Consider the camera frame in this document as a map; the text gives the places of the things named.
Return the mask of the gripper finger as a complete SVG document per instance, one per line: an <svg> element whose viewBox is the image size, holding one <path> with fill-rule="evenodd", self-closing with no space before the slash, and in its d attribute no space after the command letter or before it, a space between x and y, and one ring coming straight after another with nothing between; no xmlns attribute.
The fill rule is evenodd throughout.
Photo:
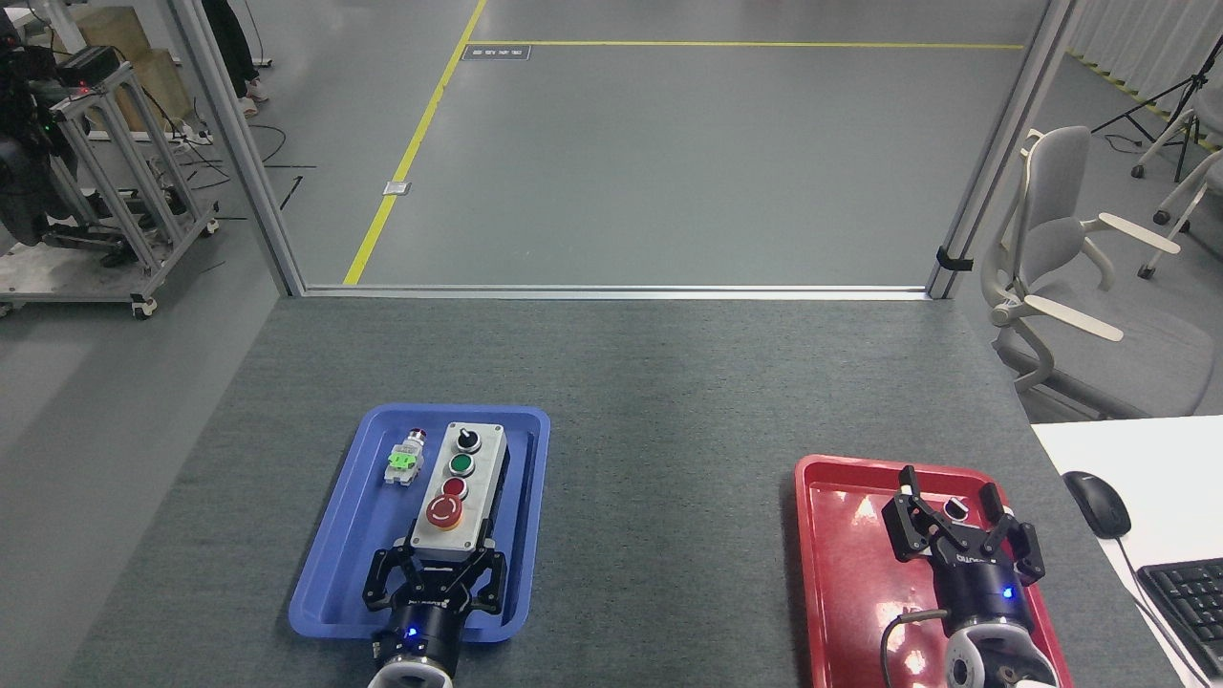
<svg viewBox="0 0 1223 688"><path fill-rule="evenodd" d="M1044 562L1035 527L1015 517L1009 506L1003 503L999 489L993 483L981 488L981 505L991 525L981 551L993 556L1000 552L1005 541L1022 587L1040 582L1044 576Z"/></svg>
<svg viewBox="0 0 1223 688"><path fill-rule="evenodd" d="M459 613L501 613L505 574L505 556L497 547L476 547L459 571Z"/></svg>
<svg viewBox="0 0 1223 688"><path fill-rule="evenodd" d="M936 536L951 539L951 523L936 512L922 496L914 466L898 474L899 488L882 506L882 518L890 536L892 554L900 562L911 561L929 549Z"/></svg>
<svg viewBox="0 0 1223 688"><path fill-rule="evenodd" d="M404 584L397 591L389 591L388 582L393 569L400 569ZM362 601L371 613L405 605L412 591L422 589L422 576L415 558L415 546L401 539L390 547L380 547L371 558L371 569L364 579Z"/></svg>

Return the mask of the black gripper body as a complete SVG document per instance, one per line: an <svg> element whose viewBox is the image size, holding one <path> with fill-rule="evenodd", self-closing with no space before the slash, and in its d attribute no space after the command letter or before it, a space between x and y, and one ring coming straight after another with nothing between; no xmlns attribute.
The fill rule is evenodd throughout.
<svg viewBox="0 0 1223 688"><path fill-rule="evenodd" d="M422 589L412 591L404 606L388 609L393 611L389 621L373 635L375 666L422 660L443 671L455 671L467 617L459 613L459 571L423 568L419 576Z"/></svg>
<svg viewBox="0 0 1223 688"><path fill-rule="evenodd" d="M1025 589L1037 578L1018 568L1005 551L988 558L953 546L931 549L936 604L948 611L949 637L970 624L1005 623L1035 631Z"/></svg>

